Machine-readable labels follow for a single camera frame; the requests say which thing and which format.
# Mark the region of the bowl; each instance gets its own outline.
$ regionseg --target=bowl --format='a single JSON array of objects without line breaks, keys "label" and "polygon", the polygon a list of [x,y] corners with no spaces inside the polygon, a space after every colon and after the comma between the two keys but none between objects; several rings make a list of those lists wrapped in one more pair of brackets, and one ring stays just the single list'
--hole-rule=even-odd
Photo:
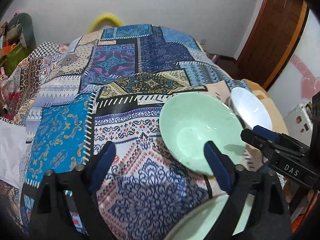
[{"label": "bowl", "polygon": [[160,133],[171,155],[187,168],[209,176],[204,144],[212,140],[234,164],[242,160],[245,143],[236,115],[221,101],[198,92],[179,93],[160,112]]},{"label": "bowl", "polygon": [[233,88],[228,105],[243,121],[246,128],[251,130],[260,125],[272,130],[272,122],[268,111],[262,102],[244,88]]}]

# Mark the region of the wooden door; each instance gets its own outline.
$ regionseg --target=wooden door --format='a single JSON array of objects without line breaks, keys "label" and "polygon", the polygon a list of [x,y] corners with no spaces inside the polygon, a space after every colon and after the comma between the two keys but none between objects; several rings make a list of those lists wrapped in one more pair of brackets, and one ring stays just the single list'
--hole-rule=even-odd
[{"label": "wooden door", "polygon": [[303,0],[264,0],[244,49],[238,68],[267,89],[280,74],[293,52],[307,5]]}]

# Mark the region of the patchwork blanket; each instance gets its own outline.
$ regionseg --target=patchwork blanket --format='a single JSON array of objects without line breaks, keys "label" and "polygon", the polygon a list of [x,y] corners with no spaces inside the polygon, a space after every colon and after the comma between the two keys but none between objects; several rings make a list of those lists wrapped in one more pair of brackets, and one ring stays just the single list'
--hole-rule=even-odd
[{"label": "patchwork blanket", "polygon": [[[222,194],[214,178],[171,157],[159,130],[168,98],[210,93],[210,84],[220,81],[227,89],[249,89],[225,75],[191,36],[165,27],[130,25],[70,44],[41,44],[9,78],[5,116],[27,130],[20,189],[9,190],[25,234],[44,172],[86,164],[108,140],[116,144],[116,158],[97,200],[118,239],[161,240],[185,214]],[[65,194],[72,203],[72,192]],[[75,206],[69,208],[85,234]]]}]

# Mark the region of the metal bolt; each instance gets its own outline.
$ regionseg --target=metal bolt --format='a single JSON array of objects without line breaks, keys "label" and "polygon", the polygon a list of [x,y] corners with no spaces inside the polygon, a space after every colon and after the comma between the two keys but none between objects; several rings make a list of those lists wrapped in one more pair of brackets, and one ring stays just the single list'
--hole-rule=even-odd
[{"label": "metal bolt", "polygon": [[84,169],[84,165],[83,164],[79,164],[79,165],[77,165],[76,167],[75,167],[75,170],[76,171],[82,171],[83,169]]},{"label": "metal bolt", "polygon": [[237,164],[237,165],[235,166],[235,168],[236,168],[237,171],[244,171],[244,166],[241,165],[241,164]]},{"label": "metal bolt", "polygon": [[44,174],[45,174],[46,176],[50,176],[50,175],[53,174],[53,170],[47,170],[47,171],[45,171]]},{"label": "metal bolt", "polygon": [[270,176],[274,176],[274,175],[276,175],[276,172],[274,170],[268,170],[268,174]]}]

